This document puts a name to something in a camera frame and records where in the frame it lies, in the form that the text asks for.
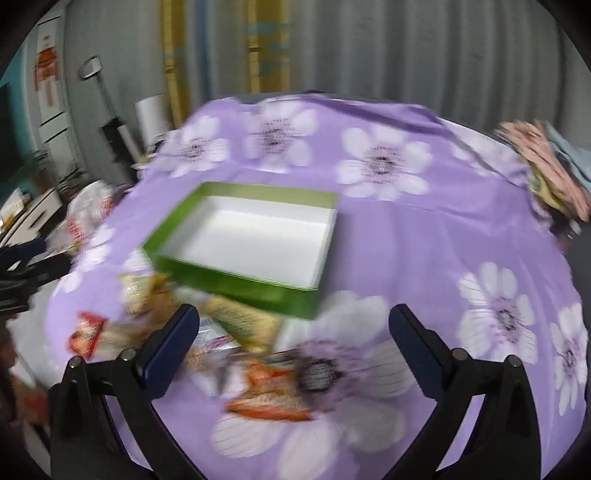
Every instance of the television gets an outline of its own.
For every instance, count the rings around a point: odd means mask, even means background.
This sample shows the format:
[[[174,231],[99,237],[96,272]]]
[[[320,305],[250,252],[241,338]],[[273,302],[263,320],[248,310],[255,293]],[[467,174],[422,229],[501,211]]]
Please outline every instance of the television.
[[[12,121],[10,86],[0,87],[0,183],[4,183],[21,168],[17,136]]]

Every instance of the orange snack bag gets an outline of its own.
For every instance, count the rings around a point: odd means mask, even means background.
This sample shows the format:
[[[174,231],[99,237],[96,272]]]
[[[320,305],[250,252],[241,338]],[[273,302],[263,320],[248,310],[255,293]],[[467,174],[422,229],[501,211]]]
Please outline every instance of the orange snack bag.
[[[313,419],[296,390],[293,367],[275,368],[255,360],[245,375],[249,388],[226,404],[228,412],[261,420]]]

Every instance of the flower print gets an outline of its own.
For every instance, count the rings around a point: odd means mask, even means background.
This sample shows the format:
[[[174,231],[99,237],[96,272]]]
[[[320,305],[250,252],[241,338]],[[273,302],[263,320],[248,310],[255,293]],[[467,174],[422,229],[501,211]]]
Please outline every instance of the flower print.
[[[502,362],[514,354],[524,362],[538,361],[535,333],[526,327],[535,323],[534,311],[525,294],[517,296],[517,280],[511,270],[483,263],[480,279],[474,273],[459,281],[460,294],[472,308],[460,320],[457,337],[462,348],[475,358],[490,350],[491,360]]]
[[[306,137],[318,130],[316,111],[301,110],[301,102],[291,99],[266,100],[258,114],[243,113],[248,135],[244,153],[260,158],[259,170],[287,173],[289,166],[305,167],[313,160]]]
[[[72,270],[64,276],[58,283],[54,295],[59,291],[70,293],[80,286],[82,276],[85,272],[93,270],[95,267],[105,261],[109,253],[111,253],[111,246],[107,242],[113,237],[115,233],[114,228],[108,228],[105,225],[101,226],[93,237],[85,245],[82,251],[74,260]]]
[[[300,349],[298,385],[312,421],[253,420],[227,414],[212,434],[222,455],[258,455],[285,438],[277,457],[281,480],[314,480],[336,460],[341,442],[366,453],[379,452],[405,435],[402,411],[387,403],[405,393],[415,379],[393,340],[367,348],[387,326],[382,297],[358,298],[349,291],[328,297],[315,322],[290,319],[277,350]],[[244,391],[234,370],[224,397]]]
[[[443,122],[461,142],[469,147],[466,148],[461,144],[452,142],[452,155],[459,160],[468,162],[481,177],[498,177],[499,174],[491,170],[491,168],[496,170],[498,164],[502,165],[502,163],[510,161],[512,157],[517,157],[517,154],[510,147],[493,138],[447,120],[443,120]],[[479,159],[475,158],[470,148],[478,154],[481,159],[480,162]]]
[[[159,150],[153,165],[156,169],[171,170],[172,178],[191,171],[215,168],[218,162],[230,157],[227,138],[215,138],[220,120],[203,115],[184,128],[172,132]]]
[[[152,262],[144,253],[144,250],[141,248],[136,248],[130,254],[125,263],[123,264],[123,268],[127,272],[134,272],[134,273],[151,273],[154,271],[154,267],[152,266]]]
[[[422,195],[428,185],[415,174],[431,163],[431,147],[424,142],[406,142],[406,133],[373,124],[373,136],[361,128],[343,131],[343,148],[353,158],[337,165],[337,182],[350,185],[344,194],[396,200],[401,193]]]
[[[558,412],[563,416],[566,407],[577,404],[579,386],[587,381],[587,330],[583,325],[583,312],[580,303],[563,309],[558,314],[558,325],[550,323],[552,343],[558,352],[554,357],[556,390],[560,390]]]

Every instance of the snack package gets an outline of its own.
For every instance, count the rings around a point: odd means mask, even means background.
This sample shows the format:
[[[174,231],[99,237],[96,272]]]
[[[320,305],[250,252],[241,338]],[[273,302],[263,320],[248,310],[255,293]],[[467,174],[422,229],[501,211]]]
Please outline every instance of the snack package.
[[[296,389],[294,365],[284,361],[281,365],[272,363],[251,361],[245,370],[248,389],[228,402],[226,410],[251,419],[312,420],[311,410]]]
[[[152,290],[150,312],[148,313],[149,328],[152,331],[161,329],[168,323],[179,306],[180,303],[174,298],[168,284],[165,281],[156,282]]]
[[[221,394],[228,377],[228,367],[241,347],[219,325],[201,317],[199,333],[187,353],[184,364],[195,375],[197,383],[211,396]]]
[[[68,339],[68,348],[84,360],[90,360],[95,353],[96,343],[107,319],[89,312],[78,314],[80,324]]]
[[[166,275],[148,274],[121,275],[125,308],[131,315],[139,315],[152,308],[152,301],[158,289],[165,284]]]
[[[282,322],[278,316],[217,295],[209,296],[197,307],[250,353],[267,353]]]

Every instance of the plastic bag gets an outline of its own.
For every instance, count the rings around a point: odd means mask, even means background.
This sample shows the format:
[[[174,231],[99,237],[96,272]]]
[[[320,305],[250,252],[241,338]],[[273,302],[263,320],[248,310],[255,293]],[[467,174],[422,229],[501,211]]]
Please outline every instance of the plastic bag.
[[[115,206],[111,188],[102,181],[85,187],[68,207],[66,225],[76,244],[92,237]]]

